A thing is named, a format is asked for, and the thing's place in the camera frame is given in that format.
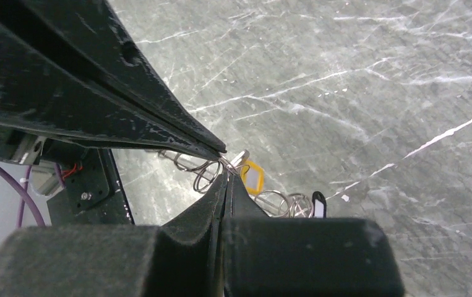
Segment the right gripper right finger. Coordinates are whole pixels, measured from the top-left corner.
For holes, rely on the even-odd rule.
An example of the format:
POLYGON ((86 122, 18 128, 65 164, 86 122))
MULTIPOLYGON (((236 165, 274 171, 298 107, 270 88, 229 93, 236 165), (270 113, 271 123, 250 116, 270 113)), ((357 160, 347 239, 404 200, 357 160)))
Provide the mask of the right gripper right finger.
POLYGON ((222 221, 226 296, 403 296, 382 228, 365 218, 272 218, 230 176, 222 221))

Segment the key with yellow tag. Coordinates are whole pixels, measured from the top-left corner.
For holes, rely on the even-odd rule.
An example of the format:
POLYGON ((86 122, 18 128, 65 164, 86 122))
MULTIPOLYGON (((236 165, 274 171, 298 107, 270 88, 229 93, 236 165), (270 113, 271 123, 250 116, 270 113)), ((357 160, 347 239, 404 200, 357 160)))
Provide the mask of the key with yellow tag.
POLYGON ((243 150, 233 159, 231 164, 241 177, 246 191, 256 196, 264 190, 265 172, 262 167, 250 160, 250 152, 243 150))

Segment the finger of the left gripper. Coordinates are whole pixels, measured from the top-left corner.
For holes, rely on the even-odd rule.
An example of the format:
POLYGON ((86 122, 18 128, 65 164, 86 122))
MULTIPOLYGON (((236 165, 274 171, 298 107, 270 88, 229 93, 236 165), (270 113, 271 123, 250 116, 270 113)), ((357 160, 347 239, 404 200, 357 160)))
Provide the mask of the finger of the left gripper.
MULTIPOLYGON (((98 115, 98 101, 107 108, 112 103, 50 60, 45 33, 28 10, 0 10, 0 145, 19 131, 88 148, 163 149, 114 147, 106 140, 111 124, 98 115)), ((217 160, 221 154, 188 155, 217 160)))
POLYGON ((105 96, 98 115, 114 147, 221 154, 222 140, 180 104, 127 33, 108 1, 23 1, 53 47, 50 60, 105 96))

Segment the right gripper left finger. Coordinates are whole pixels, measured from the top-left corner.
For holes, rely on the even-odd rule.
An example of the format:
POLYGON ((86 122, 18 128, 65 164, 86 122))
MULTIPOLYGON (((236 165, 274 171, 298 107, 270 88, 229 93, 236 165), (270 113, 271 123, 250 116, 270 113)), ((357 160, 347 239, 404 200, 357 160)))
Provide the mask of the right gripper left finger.
POLYGON ((29 227, 0 246, 0 296, 220 296, 227 174, 163 226, 29 227))

